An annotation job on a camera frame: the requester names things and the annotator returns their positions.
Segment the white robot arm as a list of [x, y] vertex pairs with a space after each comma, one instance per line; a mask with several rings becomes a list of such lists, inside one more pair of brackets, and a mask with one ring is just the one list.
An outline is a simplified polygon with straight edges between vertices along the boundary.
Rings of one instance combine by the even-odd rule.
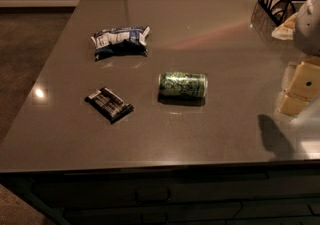
[[299, 9], [294, 44], [305, 57], [288, 64], [277, 104], [277, 111], [289, 117], [296, 117], [320, 93], [320, 0], [307, 0]]

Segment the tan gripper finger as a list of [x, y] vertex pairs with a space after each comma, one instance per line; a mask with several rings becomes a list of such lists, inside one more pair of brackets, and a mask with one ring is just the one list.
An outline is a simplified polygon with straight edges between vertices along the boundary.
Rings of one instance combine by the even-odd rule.
[[296, 117], [307, 107], [307, 105], [308, 103], [304, 100], [284, 95], [280, 100], [278, 110], [284, 115]]
[[320, 66], [303, 61], [294, 72], [288, 94], [310, 101], [320, 92]]

